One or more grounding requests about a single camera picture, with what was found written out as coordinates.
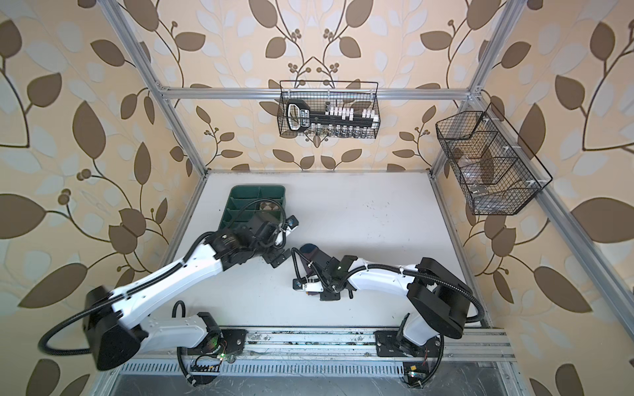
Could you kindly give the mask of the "brown argyle sock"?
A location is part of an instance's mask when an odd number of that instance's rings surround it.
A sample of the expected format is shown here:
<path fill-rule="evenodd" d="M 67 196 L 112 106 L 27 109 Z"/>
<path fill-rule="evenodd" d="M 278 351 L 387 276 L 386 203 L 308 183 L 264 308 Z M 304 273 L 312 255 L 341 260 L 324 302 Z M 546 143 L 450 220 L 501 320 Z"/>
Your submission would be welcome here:
<path fill-rule="evenodd" d="M 259 203 L 260 211 L 280 211 L 280 206 L 275 201 L 262 201 Z"/>

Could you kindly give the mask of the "green divided organizer tray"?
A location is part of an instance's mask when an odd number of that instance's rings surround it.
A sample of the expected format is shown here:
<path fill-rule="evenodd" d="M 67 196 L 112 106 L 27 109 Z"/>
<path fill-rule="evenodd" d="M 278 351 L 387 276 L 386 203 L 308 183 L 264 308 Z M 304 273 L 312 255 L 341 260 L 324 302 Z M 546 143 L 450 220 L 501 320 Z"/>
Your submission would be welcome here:
<path fill-rule="evenodd" d="M 218 229 L 245 225 L 258 212 L 269 213 L 279 220 L 284 218 L 286 188 L 282 185 L 238 185 L 231 188 Z M 260 211 L 259 203 L 275 201 L 280 211 Z"/>

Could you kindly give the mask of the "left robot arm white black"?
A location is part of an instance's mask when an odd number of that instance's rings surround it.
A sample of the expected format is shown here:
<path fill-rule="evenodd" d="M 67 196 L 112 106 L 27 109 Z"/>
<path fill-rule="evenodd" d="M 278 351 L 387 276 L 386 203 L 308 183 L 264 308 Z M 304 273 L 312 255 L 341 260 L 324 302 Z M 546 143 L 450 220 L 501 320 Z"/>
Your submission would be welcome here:
<path fill-rule="evenodd" d="M 209 313 L 165 320 L 150 315 L 196 284 L 255 257 L 278 267 L 291 255 L 285 245 L 298 225 L 293 215 L 256 211 L 246 224 L 204 232 L 180 259 L 157 272 L 114 290 L 91 290 L 85 309 L 48 330 L 38 348 L 49 356 L 90 355 L 99 371 L 110 371 L 140 352 L 208 347 L 222 338 Z"/>

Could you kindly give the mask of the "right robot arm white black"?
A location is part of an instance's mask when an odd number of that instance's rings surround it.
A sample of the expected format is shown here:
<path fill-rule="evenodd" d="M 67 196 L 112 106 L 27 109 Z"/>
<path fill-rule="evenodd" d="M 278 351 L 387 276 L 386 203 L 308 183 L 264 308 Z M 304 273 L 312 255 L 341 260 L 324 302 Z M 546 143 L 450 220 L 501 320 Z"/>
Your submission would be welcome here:
<path fill-rule="evenodd" d="M 466 324 L 485 318 L 472 289 L 430 257 L 416 265 L 395 267 L 352 255 L 337 259 L 306 244 L 293 248 L 291 258 L 296 274 L 293 289 L 322 301 L 338 301 L 344 292 L 351 299 L 356 291 L 371 290 L 402 296 L 411 303 L 415 312 L 404 316 L 385 347 L 398 355 L 424 359 L 429 357 L 429 348 L 438 352 L 432 366 L 405 371 L 404 382 L 411 388 L 424 388 L 436 375 L 447 338 L 462 338 Z"/>

